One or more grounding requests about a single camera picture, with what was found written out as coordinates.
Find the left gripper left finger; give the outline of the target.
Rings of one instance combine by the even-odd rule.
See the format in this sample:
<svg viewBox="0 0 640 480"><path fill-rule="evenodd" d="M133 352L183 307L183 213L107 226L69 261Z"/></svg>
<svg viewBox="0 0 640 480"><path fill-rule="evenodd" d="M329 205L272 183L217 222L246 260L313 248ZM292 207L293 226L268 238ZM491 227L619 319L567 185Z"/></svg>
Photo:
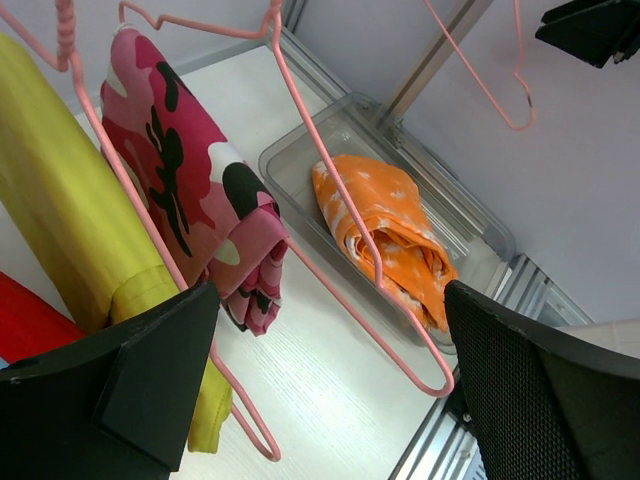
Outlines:
<svg viewBox="0 0 640 480"><path fill-rule="evenodd" d="M1 372L4 479L167 479L180 468L219 295L196 285Z"/></svg>

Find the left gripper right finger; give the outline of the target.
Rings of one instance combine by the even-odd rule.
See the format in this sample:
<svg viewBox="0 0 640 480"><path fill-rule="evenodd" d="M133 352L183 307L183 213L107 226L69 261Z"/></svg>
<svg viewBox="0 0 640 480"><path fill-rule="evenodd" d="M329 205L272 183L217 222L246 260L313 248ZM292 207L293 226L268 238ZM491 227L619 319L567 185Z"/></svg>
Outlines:
<svg viewBox="0 0 640 480"><path fill-rule="evenodd" d="M445 288L460 383L490 479L636 479L639 361Z"/></svg>

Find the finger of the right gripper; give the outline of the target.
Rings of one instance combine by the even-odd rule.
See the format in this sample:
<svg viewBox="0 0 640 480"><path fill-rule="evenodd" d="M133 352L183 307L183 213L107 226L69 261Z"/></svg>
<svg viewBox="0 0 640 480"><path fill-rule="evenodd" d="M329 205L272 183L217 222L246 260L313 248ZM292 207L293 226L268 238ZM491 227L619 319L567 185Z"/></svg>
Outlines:
<svg viewBox="0 0 640 480"><path fill-rule="evenodd" d="M535 38L602 69L639 51L639 2L570 1L544 13Z"/></svg>

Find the pink patterned trousers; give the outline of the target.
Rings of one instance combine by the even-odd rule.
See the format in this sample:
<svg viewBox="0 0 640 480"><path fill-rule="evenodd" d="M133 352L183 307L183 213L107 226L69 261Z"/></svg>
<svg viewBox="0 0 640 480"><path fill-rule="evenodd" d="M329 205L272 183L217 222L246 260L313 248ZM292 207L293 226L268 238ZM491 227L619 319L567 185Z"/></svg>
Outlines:
<svg viewBox="0 0 640 480"><path fill-rule="evenodd" d="M102 124L185 281L214 283L256 336L281 305L288 233L277 202L152 41L115 34Z"/></svg>

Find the orange white trousers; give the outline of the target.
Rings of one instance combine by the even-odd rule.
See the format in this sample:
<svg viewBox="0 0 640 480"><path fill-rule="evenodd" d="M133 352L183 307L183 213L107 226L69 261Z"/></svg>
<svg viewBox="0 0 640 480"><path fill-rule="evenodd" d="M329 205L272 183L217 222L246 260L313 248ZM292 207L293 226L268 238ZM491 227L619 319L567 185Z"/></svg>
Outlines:
<svg viewBox="0 0 640 480"><path fill-rule="evenodd" d="M405 171L381 160L339 155L333 163L379 251L385 288L423 326L446 333L444 290L457 272L422 208L417 185ZM311 179L340 250L374 280L373 254L323 162L312 167Z"/></svg>

